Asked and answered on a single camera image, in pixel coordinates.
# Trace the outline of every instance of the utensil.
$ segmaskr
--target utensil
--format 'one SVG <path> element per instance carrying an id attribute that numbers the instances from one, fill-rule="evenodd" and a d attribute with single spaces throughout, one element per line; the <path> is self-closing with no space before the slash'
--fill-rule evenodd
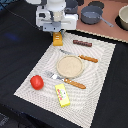
<path id="1" fill-rule="evenodd" d="M 68 83 L 70 85 L 76 86 L 76 87 L 81 88 L 81 89 L 85 89 L 86 88 L 83 84 L 74 82 L 74 81 L 69 80 L 67 78 L 61 78 L 60 76 L 58 76 L 58 75 L 56 75 L 56 74 L 54 74 L 54 73 L 52 73 L 50 71 L 45 71 L 45 73 L 46 73 L 47 77 L 49 77 L 49 78 L 62 80 L 65 83 Z"/>
<path id="2" fill-rule="evenodd" d="M 68 55 L 75 55 L 74 53 L 71 53 L 71 52 L 68 52 L 68 51 L 64 51 L 62 49 L 59 49 L 61 52 L 65 53 L 65 54 L 68 54 Z M 81 59 L 84 59 L 84 60 L 88 60 L 88 61 L 92 61 L 94 63 L 97 63 L 98 62 L 98 59 L 95 59 L 95 58 L 91 58 L 91 57 L 87 57 L 87 56 L 84 56 L 84 55 L 79 55 L 78 57 L 80 57 Z"/>
<path id="3" fill-rule="evenodd" d="M 102 9 L 97 6 L 86 6 L 81 10 L 81 21 L 86 24 L 96 24 L 100 20 L 103 20 L 110 27 L 113 27 L 111 23 L 102 18 Z"/>
<path id="4" fill-rule="evenodd" d="M 128 5 L 119 10 L 119 17 L 122 27 L 128 30 Z"/>

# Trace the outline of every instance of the yellow butter block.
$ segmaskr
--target yellow butter block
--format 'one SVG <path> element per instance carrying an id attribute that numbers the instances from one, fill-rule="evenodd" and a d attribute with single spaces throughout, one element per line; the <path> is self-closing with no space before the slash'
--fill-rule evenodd
<path id="1" fill-rule="evenodd" d="M 53 46 L 63 46 L 61 32 L 53 32 Z"/>
<path id="2" fill-rule="evenodd" d="M 56 85 L 55 88 L 59 98 L 60 106 L 65 107 L 70 105 L 70 101 L 69 101 L 67 92 L 65 90 L 64 84 Z"/>

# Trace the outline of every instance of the placemat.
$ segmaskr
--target placemat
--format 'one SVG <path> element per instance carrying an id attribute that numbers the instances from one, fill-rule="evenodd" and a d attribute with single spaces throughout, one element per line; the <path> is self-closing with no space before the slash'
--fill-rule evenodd
<path id="1" fill-rule="evenodd" d="M 73 40 L 92 43 L 92 47 L 73 44 Z M 93 120 L 114 48 L 115 44 L 65 32 L 63 46 L 54 47 L 51 44 L 14 95 L 53 112 L 78 126 L 89 128 Z M 58 74 L 56 71 L 56 63 L 61 57 L 65 56 L 59 49 L 99 60 L 98 63 L 83 60 L 85 65 L 84 72 L 81 76 L 73 79 L 76 82 L 86 85 L 86 89 L 79 89 L 64 83 L 71 103 L 64 108 L 60 107 L 55 91 L 55 85 L 61 84 L 63 81 L 53 80 L 45 75 L 45 70 Z M 30 79 L 34 75 L 40 75 L 44 80 L 44 87 L 39 91 L 34 90 L 30 84 Z"/>

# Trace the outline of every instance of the red tomato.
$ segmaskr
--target red tomato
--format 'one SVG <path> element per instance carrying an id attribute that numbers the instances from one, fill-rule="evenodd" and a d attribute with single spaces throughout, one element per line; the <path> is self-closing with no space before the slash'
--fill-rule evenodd
<path id="1" fill-rule="evenodd" d="M 40 90 L 44 86 L 43 79 L 39 75 L 33 76 L 30 80 L 30 83 L 35 90 Z"/>

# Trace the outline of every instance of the knife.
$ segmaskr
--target knife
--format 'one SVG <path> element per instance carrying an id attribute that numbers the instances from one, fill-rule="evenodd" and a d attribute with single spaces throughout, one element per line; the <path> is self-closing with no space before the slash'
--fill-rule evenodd
<path id="1" fill-rule="evenodd" d="M 85 89 L 85 88 L 86 88 L 83 84 L 74 82 L 74 81 L 69 80 L 69 79 L 66 79 L 66 78 L 61 78 L 60 76 L 58 76 L 58 75 L 56 75 L 56 74 L 54 74 L 54 73 L 52 73 L 52 72 L 50 72 L 50 71 L 45 71 L 45 74 L 46 74 L 47 77 L 49 77 L 49 78 L 62 80 L 62 81 L 64 81 L 65 83 L 71 84 L 71 85 L 76 86 L 76 87 L 78 87 L 78 88 L 81 88 L 81 89 Z"/>
<path id="2" fill-rule="evenodd" d="M 75 55 L 74 53 L 71 53 L 71 52 L 68 52 L 68 51 L 64 51 L 62 49 L 59 49 L 61 52 L 65 53 L 65 54 L 68 54 L 68 55 Z M 87 57 L 87 56 L 84 56 L 84 55 L 79 55 L 78 57 L 80 57 L 81 59 L 84 59 L 84 60 L 88 60 L 88 61 L 92 61 L 94 63 L 97 63 L 98 62 L 98 59 L 95 59 L 95 58 L 91 58 L 91 57 Z"/>

